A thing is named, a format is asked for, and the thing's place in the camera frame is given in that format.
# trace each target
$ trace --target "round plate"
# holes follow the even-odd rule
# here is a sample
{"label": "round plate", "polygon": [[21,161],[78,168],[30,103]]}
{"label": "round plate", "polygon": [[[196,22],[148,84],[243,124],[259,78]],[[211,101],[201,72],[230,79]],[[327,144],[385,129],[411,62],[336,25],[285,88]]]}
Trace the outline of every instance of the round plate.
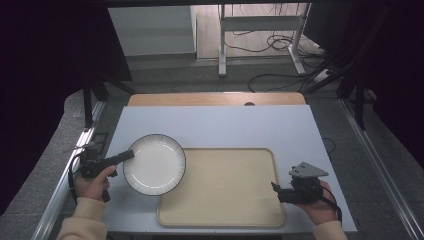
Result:
{"label": "round plate", "polygon": [[134,158],[124,162],[124,174],[136,191],[161,195],[171,191],[183,178],[184,151],[174,139],[152,134],[135,141],[130,149]]}

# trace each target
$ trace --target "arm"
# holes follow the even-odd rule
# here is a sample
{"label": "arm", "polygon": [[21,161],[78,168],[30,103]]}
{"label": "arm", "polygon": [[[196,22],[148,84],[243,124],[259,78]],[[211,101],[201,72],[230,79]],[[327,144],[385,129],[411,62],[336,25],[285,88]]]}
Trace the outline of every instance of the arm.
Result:
{"label": "arm", "polygon": [[116,166],[104,169],[95,179],[82,177],[75,179],[78,198],[77,207],[70,218],[62,223],[58,240],[106,239],[107,229],[102,222],[106,204],[102,200],[103,190],[109,188],[107,177],[116,170]]}
{"label": "arm", "polygon": [[[328,183],[321,181],[321,185],[331,191]],[[324,189],[324,197],[334,202],[332,195]],[[342,224],[337,220],[336,212],[328,204],[317,201],[312,204],[296,204],[309,216],[316,227],[313,230],[317,240],[347,240]]]}

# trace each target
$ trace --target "person's right hand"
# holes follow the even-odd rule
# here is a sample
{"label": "person's right hand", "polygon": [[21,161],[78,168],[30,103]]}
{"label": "person's right hand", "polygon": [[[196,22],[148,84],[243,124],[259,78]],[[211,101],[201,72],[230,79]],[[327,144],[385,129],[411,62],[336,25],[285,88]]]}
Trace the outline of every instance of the person's right hand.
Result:
{"label": "person's right hand", "polygon": [[[330,186],[327,182],[321,181],[321,186],[331,191]],[[325,198],[332,202],[335,202],[335,199],[327,190],[324,189],[323,192]],[[311,221],[315,223],[315,225],[337,220],[336,211],[330,205],[321,200],[310,204],[295,205],[302,208],[308,214]]]}
{"label": "person's right hand", "polygon": [[116,170],[116,166],[110,166],[105,169],[94,179],[85,179],[78,176],[75,178],[75,189],[78,197],[90,198],[103,201],[102,194],[104,190],[110,187],[107,177]]}

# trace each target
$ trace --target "tray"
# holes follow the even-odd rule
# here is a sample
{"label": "tray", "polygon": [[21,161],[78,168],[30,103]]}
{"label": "tray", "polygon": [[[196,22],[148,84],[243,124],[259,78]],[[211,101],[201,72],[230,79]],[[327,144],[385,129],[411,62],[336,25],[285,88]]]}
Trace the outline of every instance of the tray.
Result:
{"label": "tray", "polygon": [[264,148],[184,149],[186,172],[161,196],[157,217],[165,226],[277,227],[283,205],[272,152]]}

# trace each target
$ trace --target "sleeve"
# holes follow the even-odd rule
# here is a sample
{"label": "sleeve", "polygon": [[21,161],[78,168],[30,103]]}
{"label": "sleeve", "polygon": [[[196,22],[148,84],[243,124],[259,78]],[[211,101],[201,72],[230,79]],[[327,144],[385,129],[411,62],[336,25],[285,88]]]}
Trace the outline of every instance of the sleeve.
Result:
{"label": "sleeve", "polygon": [[313,231],[316,240],[347,240],[340,221],[317,225]]}
{"label": "sleeve", "polygon": [[106,239],[107,229],[102,222],[106,204],[88,198],[78,198],[77,201],[72,217],[63,220],[57,240]]}

